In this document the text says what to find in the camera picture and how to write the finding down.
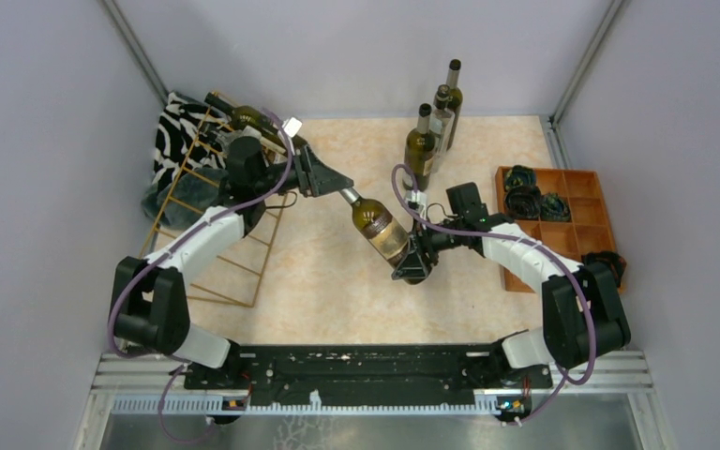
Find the dark labelled wine bottle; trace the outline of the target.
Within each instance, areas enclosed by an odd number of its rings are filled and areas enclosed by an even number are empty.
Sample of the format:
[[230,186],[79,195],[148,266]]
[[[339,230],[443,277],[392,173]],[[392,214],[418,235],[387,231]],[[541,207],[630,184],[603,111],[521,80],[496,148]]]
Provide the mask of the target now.
[[[340,195],[352,209],[354,228],[394,270],[403,257],[411,231],[407,232],[380,201],[365,198],[352,187],[341,190]],[[423,281],[405,282],[417,285]]]

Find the dark green wine bottle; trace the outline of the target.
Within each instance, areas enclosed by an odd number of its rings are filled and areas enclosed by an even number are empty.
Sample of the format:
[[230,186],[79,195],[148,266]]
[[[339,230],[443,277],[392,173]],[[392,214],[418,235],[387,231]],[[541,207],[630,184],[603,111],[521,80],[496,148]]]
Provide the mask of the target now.
[[273,153],[283,154],[285,144],[278,136],[278,131],[271,119],[259,110],[249,106],[233,106],[219,93],[211,92],[205,97],[205,103],[224,113],[233,130],[255,128],[262,134],[262,146]]

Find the olive green wine bottle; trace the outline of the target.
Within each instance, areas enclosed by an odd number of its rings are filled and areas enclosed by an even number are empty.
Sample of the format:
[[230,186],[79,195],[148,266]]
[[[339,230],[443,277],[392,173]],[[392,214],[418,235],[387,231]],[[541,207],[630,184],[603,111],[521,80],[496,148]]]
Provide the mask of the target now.
[[405,142],[404,163],[412,171],[402,175],[402,186],[412,190],[426,190],[436,154],[436,135],[430,130],[432,107],[422,103],[418,110],[416,126],[408,133]]

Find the clear glass liquor bottle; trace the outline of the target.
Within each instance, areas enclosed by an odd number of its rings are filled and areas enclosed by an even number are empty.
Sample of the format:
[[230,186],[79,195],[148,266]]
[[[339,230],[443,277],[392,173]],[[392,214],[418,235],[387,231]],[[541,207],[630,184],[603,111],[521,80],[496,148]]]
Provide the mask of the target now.
[[230,152],[231,143],[242,137],[252,137],[260,141],[263,135],[252,127],[235,131],[229,131],[224,127],[208,127],[202,132],[200,142],[219,151],[223,156],[227,156]]

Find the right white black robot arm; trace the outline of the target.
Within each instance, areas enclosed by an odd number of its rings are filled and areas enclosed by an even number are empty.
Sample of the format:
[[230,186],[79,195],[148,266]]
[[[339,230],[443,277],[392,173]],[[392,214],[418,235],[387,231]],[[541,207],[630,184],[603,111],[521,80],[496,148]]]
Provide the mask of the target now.
[[584,264],[562,256],[526,234],[510,217],[488,211],[475,183],[447,190],[451,216],[439,224],[426,218],[422,191],[396,189],[413,218],[411,253],[395,278],[420,280],[442,251],[465,247],[505,268],[538,294],[541,326],[501,340],[502,353],[490,373],[502,386],[516,385],[528,367],[554,363],[570,369],[619,350],[631,330],[611,270],[601,262]]

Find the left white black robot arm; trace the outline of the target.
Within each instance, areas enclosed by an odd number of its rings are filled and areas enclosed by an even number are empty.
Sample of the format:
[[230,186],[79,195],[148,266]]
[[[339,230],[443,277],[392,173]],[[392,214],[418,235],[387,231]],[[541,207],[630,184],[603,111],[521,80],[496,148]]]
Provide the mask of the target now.
[[268,164],[262,143],[243,136],[232,141],[217,199],[170,244],[142,259],[126,257],[116,267],[107,331],[112,350],[133,358],[159,353],[207,367],[222,388],[237,385],[244,364],[235,342],[192,323],[188,284],[217,256],[246,238],[263,218],[266,199],[296,190],[321,197],[353,188],[353,180],[321,162],[309,145],[293,147],[282,163]]

